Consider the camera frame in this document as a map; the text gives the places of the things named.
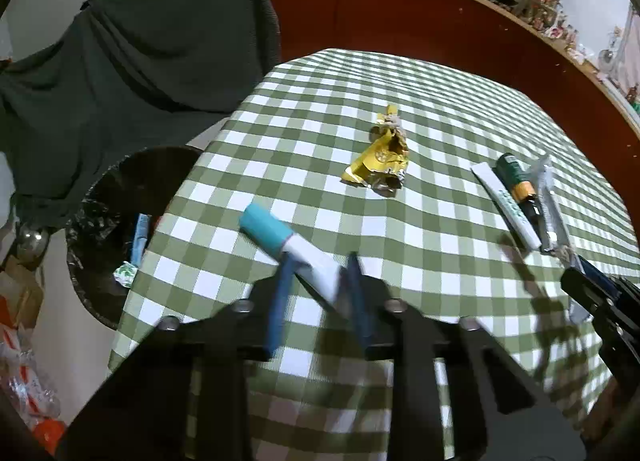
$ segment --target black cloth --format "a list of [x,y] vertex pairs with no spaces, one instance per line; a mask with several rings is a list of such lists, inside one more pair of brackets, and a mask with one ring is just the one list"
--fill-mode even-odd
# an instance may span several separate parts
[[0,74],[18,217],[64,226],[109,166],[228,116],[279,53],[269,0],[93,0]]

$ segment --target black trash bag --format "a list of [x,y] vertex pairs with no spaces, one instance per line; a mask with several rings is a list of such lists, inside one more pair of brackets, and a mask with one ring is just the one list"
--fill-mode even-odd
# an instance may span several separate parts
[[117,329],[129,293],[113,272],[130,261],[138,216],[151,217],[150,240],[201,153],[188,146],[137,152],[111,167],[69,219],[66,262],[71,281],[82,304],[105,326]]

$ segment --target white tube with teal cap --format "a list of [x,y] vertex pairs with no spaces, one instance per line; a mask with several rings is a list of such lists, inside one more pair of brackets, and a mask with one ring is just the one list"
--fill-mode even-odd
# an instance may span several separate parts
[[244,210],[239,226],[274,259],[278,260],[285,251],[290,253],[301,264],[296,273],[338,313],[349,317],[346,297],[339,293],[342,266],[332,257],[256,203],[251,203]]

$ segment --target table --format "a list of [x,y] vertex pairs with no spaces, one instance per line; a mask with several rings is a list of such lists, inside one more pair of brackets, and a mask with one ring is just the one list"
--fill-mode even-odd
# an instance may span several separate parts
[[[395,198],[340,181],[389,103],[410,149]],[[622,200],[525,95],[436,64],[325,50],[277,66],[199,158],[145,253],[110,368],[160,317],[206,318],[272,274],[274,261],[238,233],[242,210],[257,202],[338,261],[357,251],[365,273],[426,315],[477,316],[567,417],[580,420],[610,373],[591,325],[568,321],[558,261],[521,256],[470,171],[504,152],[528,163],[549,152],[578,252],[639,281]],[[384,459],[390,362],[364,362],[340,317],[324,313],[298,281],[292,291],[284,346],[249,381],[256,459]]]

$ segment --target teal cap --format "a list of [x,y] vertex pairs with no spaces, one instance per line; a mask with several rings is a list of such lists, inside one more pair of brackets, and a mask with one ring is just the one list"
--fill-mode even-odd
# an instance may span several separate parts
[[274,259],[293,230],[256,203],[251,203],[240,216],[239,226]]

